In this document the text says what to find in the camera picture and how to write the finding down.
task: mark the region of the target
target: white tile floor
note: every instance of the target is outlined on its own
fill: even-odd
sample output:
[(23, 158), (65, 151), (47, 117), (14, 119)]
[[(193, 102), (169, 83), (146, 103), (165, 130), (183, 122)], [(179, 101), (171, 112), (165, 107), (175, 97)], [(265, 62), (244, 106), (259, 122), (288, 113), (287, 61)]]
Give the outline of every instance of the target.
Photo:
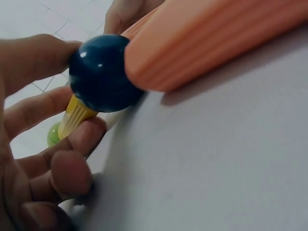
[[(51, 34), (63, 40), (87, 39), (103, 32), (105, 15), (112, 0), (0, 0), (0, 39), (15, 39), (35, 34)], [(10, 96), (5, 107), (44, 91), (65, 85), (67, 70), (36, 81)], [(21, 158), (47, 148), (46, 135), (63, 114), (43, 121), (15, 138), (13, 155)]]

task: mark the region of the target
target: plastic toy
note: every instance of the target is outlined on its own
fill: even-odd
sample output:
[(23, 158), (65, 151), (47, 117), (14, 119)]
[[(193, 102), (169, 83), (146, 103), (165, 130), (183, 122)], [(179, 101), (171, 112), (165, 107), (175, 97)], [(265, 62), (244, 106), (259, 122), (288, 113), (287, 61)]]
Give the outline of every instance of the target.
[[(97, 37), (72, 57), (75, 96), (59, 125), (59, 139), (51, 143), (97, 111), (134, 104), (139, 89), (175, 90), (307, 20), (307, 0), (166, 0), (122, 36)], [(126, 84), (125, 92), (109, 94), (123, 90), (121, 84)]]

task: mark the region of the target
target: orange plastic object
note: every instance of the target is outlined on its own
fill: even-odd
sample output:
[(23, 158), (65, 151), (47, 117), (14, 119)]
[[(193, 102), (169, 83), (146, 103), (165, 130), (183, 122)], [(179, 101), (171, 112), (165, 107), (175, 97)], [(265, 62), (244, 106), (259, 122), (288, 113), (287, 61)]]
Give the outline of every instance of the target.
[(308, 20), (308, 0), (166, 0), (122, 35), (130, 81), (172, 91)]

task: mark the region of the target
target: dark blue ball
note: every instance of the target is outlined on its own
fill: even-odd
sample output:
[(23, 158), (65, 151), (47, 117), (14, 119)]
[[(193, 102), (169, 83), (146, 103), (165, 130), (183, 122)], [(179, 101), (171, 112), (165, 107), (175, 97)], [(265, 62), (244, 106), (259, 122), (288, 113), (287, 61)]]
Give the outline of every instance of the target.
[(124, 49), (129, 39), (102, 35), (85, 42), (70, 60), (69, 79), (73, 93), (88, 108), (115, 112), (135, 104), (143, 91), (128, 80)]

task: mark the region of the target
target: finger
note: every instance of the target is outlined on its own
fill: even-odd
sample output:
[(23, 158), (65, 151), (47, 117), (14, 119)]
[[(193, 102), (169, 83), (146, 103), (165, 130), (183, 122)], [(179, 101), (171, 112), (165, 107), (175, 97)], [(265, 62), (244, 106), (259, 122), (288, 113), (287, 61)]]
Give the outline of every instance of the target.
[(69, 216), (51, 203), (26, 203), (21, 211), (22, 221), (29, 231), (72, 231), (75, 230)]
[(116, 5), (114, 5), (114, 2), (107, 11), (105, 17), (104, 34), (118, 34), (122, 27), (122, 22), (116, 13)]
[(76, 151), (59, 151), (51, 163), (51, 170), (30, 181), (34, 201), (60, 203), (72, 197), (87, 194), (92, 175), (81, 154)]
[(34, 80), (63, 72), (80, 44), (65, 42), (51, 35), (0, 40), (0, 73), (6, 96)]
[(51, 161), (57, 151), (73, 150), (80, 153), (83, 157), (88, 156), (100, 142), (106, 131), (106, 124), (102, 119), (92, 118), (86, 120), (55, 146), (37, 155), (19, 159), (17, 162), (28, 177), (32, 179), (50, 170)]
[(4, 111), (4, 126), (10, 140), (41, 121), (65, 111), (72, 91), (61, 87), (18, 102)]

